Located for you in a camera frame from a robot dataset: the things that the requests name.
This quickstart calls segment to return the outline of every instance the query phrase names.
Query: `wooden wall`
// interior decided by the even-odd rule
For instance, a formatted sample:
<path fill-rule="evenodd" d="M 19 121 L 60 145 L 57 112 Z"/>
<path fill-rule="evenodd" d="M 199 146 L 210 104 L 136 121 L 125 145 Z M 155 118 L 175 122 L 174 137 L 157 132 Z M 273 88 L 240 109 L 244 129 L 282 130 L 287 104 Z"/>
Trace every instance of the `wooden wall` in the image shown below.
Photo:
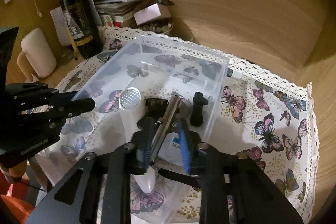
<path fill-rule="evenodd" d="M 172 0 L 174 34 L 236 54 L 294 80 L 318 39 L 329 0 Z M 16 67 L 19 42 L 34 27 L 41 27 L 56 56 L 60 46 L 49 11 L 58 0 L 12 0 L 0 4 L 0 25 L 19 26 L 8 81 L 22 80 Z"/>

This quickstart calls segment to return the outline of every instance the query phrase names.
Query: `wine bottle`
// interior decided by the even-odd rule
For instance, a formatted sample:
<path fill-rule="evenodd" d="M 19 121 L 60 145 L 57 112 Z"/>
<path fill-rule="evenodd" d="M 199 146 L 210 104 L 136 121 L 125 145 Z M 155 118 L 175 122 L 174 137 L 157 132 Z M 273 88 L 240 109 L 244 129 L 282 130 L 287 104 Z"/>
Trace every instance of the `wine bottle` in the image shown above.
<path fill-rule="evenodd" d="M 82 57 L 88 59 L 100 53 L 103 45 L 87 0 L 63 0 L 63 3 L 70 33 Z"/>

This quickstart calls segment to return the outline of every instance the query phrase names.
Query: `wooden panel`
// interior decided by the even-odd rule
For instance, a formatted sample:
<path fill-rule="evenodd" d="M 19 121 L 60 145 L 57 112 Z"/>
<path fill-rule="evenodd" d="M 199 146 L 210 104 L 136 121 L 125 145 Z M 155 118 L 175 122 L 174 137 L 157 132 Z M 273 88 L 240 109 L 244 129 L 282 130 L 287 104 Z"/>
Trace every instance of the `wooden panel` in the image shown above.
<path fill-rule="evenodd" d="M 312 82 L 312 96 L 319 130 L 320 160 L 317 172 L 316 203 L 313 214 L 321 208 L 336 183 L 336 0 L 331 0 L 322 32 L 298 84 Z"/>
<path fill-rule="evenodd" d="M 172 0 L 177 24 L 173 34 L 249 59 L 293 80 L 305 64 L 322 29 L 329 0 Z M 19 26 L 8 81 L 22 80 L 16 66 L 20 40 L 33 28 L 43 30 L 54 54 L 60 55 L 49 11 L 58 0 L 0 3 L 0 25 Z"/>

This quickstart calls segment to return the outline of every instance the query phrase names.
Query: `screw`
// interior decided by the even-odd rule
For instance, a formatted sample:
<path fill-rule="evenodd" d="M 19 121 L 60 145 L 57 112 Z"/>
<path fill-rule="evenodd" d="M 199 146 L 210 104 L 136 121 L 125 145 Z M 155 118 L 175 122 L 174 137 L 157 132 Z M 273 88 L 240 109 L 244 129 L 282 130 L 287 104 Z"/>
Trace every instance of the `screw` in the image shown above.
<path fill-rule="evenodd" d="M 87 152 L 87 153 L 84 155 L 84 158 L 85 158 L 86 160 L 93 160 L 95 157 L 96 157 L 96 153 L 94 153 L 94 152 Z"/>
<path fill-rule="evenodd" d="M 134 143 L 125 143 L 124 148 L 126 150 L 132 150 L 135 147 Z"/>
<path fill-rule="evenodd" d="M 51 129 L 55 128 L 55 127 L 56 127 L 56 123 L 51 122 L 51 123 L 49 124 L 49 127 L 50 127 Z"/>
<path fill-rule="evenodd" d="M 209 145 L 207 143 L 199 143 L 198 148 L 201 150 L 206 150 L 208 149 Z"/>
<path fill-rule="evenodd" d="M 245 152 L 238 152 L 236 155 L 241 160 L 246 160 L 248 158 L 248 155 Z"/>

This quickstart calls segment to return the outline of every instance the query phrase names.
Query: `black cable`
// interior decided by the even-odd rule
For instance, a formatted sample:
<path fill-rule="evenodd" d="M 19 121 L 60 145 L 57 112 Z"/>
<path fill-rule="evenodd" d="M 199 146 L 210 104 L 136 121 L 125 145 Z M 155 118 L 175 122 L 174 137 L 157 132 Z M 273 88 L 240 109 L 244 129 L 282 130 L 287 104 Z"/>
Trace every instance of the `black cable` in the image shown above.
<path fill-rule="evenodd" d="M 32 187 L 32 188 L 34 188 L 34 189 L 36 189 L 36 190 L 45 192 L 45 190 L 40 189 L 40 188 L 38 188 L 38 187 L 35 187 L 35 186 L 33 186 L 33 185 L 30 185 L 30 184 L 28 184 L 28 183 L 25 183 L 25 182 L 23 182 L 23 181 L 20 181 L 20 183 L 25 184 L 25 185 L 27 185 L 27 186 L 29 186 L 29 187 Z"/>

